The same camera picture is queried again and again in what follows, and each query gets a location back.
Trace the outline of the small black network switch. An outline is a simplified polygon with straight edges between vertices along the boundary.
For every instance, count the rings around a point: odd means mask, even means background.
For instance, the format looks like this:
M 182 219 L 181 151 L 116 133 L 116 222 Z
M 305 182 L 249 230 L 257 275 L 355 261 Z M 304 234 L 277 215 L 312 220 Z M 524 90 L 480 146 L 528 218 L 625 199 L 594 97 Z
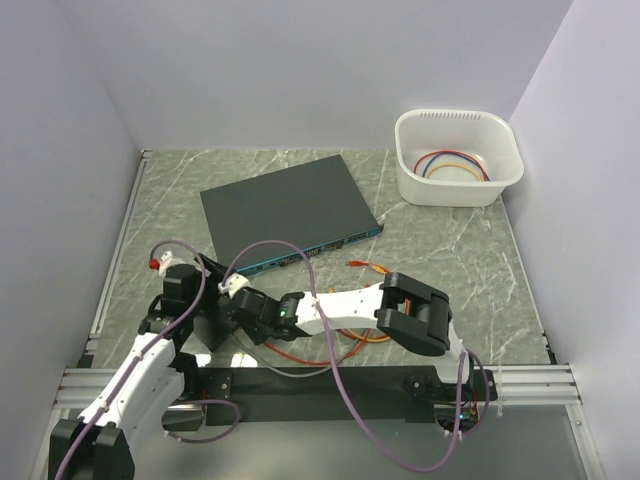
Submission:
M 235 310 L 226 297 L 203 305 L 194 318 L 194 334 L 210 351 L 214 352 L 238 328 Z

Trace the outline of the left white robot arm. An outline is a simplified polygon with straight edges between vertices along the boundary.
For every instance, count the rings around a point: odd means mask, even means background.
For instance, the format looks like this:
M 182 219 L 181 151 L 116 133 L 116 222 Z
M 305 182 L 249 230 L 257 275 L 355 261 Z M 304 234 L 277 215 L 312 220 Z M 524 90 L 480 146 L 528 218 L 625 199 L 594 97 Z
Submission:
M 49 440 L 51 479 L 131 479 L 145 437 L 177 401 L 204 402 L 197 361 L 182 347 L 196 319 L 213 317 L 221 265 L 196 255 L 183 263 L 165 252 L 149 261 L 163 290 L 142 320 L 130 352 L 97 397 L 74 420 L 61 420 Z

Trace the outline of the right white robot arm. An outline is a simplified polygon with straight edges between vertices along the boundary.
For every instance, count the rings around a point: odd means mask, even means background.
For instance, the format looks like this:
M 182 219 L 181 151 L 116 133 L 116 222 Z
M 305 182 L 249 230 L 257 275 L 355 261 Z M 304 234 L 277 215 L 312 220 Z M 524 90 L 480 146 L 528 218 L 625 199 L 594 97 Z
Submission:
M 475 386 L 470 357 L 458 338 L 449 296 L 402 273 L 358 290 L 288 293 L 273 299 L 233 274 L 218 284 L 229 302 L 231 321 L 260 345 L 271 339 L 293 341 L 329 330 L 378 330 L 405 350 L 427 357 L 441 390 L 452 399 Z

